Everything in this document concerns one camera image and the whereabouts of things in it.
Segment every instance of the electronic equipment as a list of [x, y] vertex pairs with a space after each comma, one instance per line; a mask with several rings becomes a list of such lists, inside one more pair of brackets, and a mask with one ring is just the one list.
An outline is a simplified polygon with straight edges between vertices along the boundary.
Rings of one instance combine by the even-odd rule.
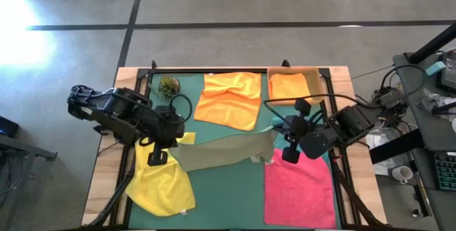
[[437, 183], [441, 190], [456, 191], [456, 156], [447, 153], [434, 153]]
[[162, 165], [167, 162], [167, 153], [162, 149], [177, 146], [176, 138], [184, 135], [184, 122], [192, 114], [186, 120], [176, 114], [172, 102], [178, 96], [187, 98], [177, 94], [169, 106], [152, 109], [151, 100], [128, 88], [111, 88], [101, 93], [79, 85], [71, 88], [67, 103], [72, 116], [98, 122], [95, 131], [101, 134], [102, 130], [110, 130], [123, 145], [132, 146], [137, 140], [140, 145], [155, 142], [147, 164]]
[[0, 116], [0, 135], [14, 138], [18, 129], [18, 124]]
[[444, 52], [439, 56], [439, 61], [446, 67], [437, 73], [435, 86], [444, 91], [456, 92], [456, 50]]
[[[400, 120], [398, 116], [404, 114], [407, 109], [405, 100], [408, 95], [388, 86], [376, 91], [373, 100], [367, 104], [345, 95], [312, 96], [339, 96], [358, 104], [347, 106], [330, 116], [323, 127], [309, 128], [311, 122], [304, 119], [310, 112], [310, 105], [304, 100], [306, 97], [265, 100], [264, 105], [284, 121], [283, 124], [275, 125], [274, 129], [283, 133], [285, 139], [290, 142], [290, 146], [285, 148], [282, 154], [282, 159], [290, 163], [297, 163], [299, 160], [299, 152], [296, 150], [298, 145], [308, 158], [317, 159], [335, 146], [347, 147], [365, 137], [379, 118], [391, 117]], [[300, 114], [284, 118], [268, 105], [269, 102], [282, 100], [296, 100], [295, 109]]]

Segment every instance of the concrete floor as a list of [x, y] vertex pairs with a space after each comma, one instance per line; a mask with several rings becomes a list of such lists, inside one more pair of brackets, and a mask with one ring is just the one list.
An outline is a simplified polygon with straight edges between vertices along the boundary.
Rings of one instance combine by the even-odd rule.
[[[37, 161], [14, 230], [77, 227], [100, 136], [94, 123], [67, 114], [71, 86], [113, 84], [125, 30], [20, 31], [28, 25], [127, 24], [133, 0], [0, 0], [0, 116], [21, 125], [19, 138], [58, 151]], [[210, 21], [427, 21], [456, 19], [455, 0], [142, 0], [138, 24]], [[344, 65], [352, 76], [392, 64], [446, 26], [136, 30], [126, 66]], [[353, 81], [366, 98], [386, 71]], [[388, 222], [436, 230], [411, 218], [410, 189], [379, 179]]]

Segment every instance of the pink towel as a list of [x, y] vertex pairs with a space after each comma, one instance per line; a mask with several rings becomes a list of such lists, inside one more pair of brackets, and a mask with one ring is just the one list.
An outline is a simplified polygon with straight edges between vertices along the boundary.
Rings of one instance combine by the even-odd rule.
[[264, 167], [264, 221], [268, 225], [336, 228], [332, 177], [322, 158], [303, 153], [298, 164], [281, 159], [274, 149], [274, 163]]

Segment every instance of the small plant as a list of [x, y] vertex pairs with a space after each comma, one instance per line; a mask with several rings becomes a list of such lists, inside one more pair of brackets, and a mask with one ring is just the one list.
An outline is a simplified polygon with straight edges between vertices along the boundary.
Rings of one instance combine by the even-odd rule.
[[180, 82], [174, 77], [162, 77], [158, 88], [153, 88], [152, 92], [160, 99], [170, 100], [180, 91]]

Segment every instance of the keyboard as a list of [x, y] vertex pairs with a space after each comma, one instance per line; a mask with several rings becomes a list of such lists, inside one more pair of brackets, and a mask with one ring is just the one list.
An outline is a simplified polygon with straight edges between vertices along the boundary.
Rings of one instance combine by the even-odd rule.
[[446, 191], [456, 191], [456, 156], [435, 153], [434, 161], [439, 188]]

